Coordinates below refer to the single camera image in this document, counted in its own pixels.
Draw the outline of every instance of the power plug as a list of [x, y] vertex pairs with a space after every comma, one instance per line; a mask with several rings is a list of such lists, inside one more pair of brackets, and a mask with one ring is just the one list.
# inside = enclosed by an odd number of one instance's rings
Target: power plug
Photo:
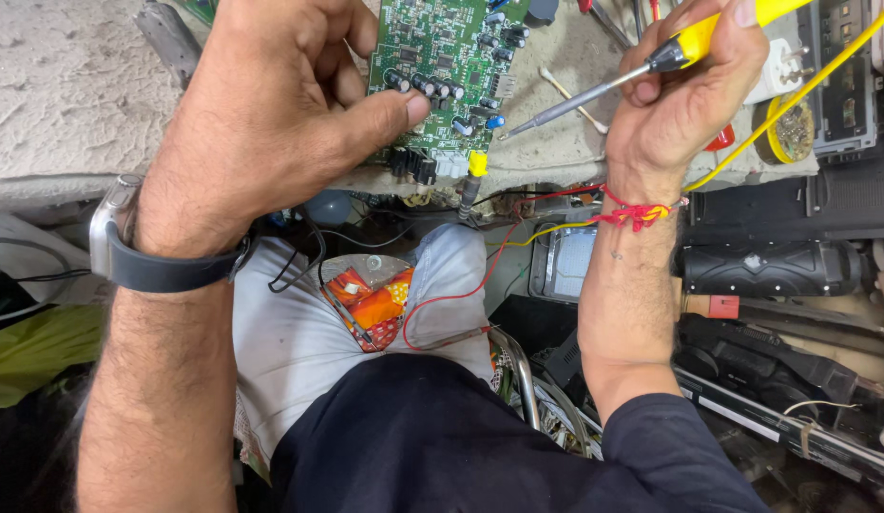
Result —
[[807, 47], [790, 51], [785, 39], [775, 39], [769, 43], [769, 57], [762, 65], [762, 77], [756, 87], [749, 92], [743, 102], [752, 105], [762, 100], [789, 93], [803, 85], [803, 77], [812, 75], [815, 69], [801, 67], [800, 57], [810, 51]]

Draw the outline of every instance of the green plastic bag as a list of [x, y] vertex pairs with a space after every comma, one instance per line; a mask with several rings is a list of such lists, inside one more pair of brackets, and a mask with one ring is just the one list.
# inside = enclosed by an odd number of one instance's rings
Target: green plastic bag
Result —
[[104, 307], [71, 305], [0, 331], [0, 408], [14, 406], [69, 365], [96, 360], [105, 322]]

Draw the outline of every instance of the man's right hand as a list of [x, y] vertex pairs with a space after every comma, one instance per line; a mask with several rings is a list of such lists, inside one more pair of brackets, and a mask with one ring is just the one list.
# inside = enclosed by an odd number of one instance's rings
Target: man's right hand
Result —
[[362, 0], [221, 0], [141, 192], [135, 243], [200, 257], [300, 204], [422, 121], [415, 90], [365, 96], [350, 51], [375, 50]]
[[755, 0], [687, 0], [653, 23], [625, 54], [620, 73], [641, 66], [679, 30], [721, 12], [710, 55], [672, 73], [639, 76], [622, 87], [606, 157], [608, 183], [632, 204], [672, 204], [699, 152], [730, 122], [755, 87], [769, 53]]

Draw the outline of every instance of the thigh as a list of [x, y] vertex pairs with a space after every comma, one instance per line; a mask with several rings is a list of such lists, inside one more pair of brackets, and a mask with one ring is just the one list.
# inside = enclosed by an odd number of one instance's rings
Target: thigh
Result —
[[[306, 408], [357, 364], [379, 356], [363, 353], [318, 287], [303, 276], [274, 294], [268, 288], [293, 251], [265, 237], [236, 277], [233, 348], [238, 388], [250, 428], [269, 460], [280, 438]], [[299, 276], [297, 255], [278, 287]]]
[[[486, 248], [482, 234], [471, 228], [444, 225], [423, 238], [407, 293], [407, 313], [427, 299], [459, 296], [471, 292], [486, 273]], [[484, 290], [459, 299], [445, 299], [416, 310], [407, 322], [407, 341], [419, 348], [452, 335], [488, 326], [483, 309]], [[456, 361], [480, 379], [493, 376], [490, 341], [480, 335], [444, 348], [414, 351], [404, 343], [403, 332], [387, 352], [426, 353]]]

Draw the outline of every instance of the yellow soldering iron handle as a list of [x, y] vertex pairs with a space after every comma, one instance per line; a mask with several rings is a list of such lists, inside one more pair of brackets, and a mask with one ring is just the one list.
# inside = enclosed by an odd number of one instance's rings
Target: yellow soldering iron handle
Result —
[[[794, 11], [802, 6], [810, 3], [811, 0], [756, 0], [756, 20], [759, 25], [765, 27], [769, 22], [780, 18], [790, 11]], [[683, 30], [677, 32], [673, 38], [682, 49], [683, 57], [686, 62], [683, 66], [689, 67], [699, 62], [709, 54], [711, 45], [711, 35], [715, 31], [715, 25], [718, 23], [720, 15], [706, 18], [695, 25], [690, 25]]]

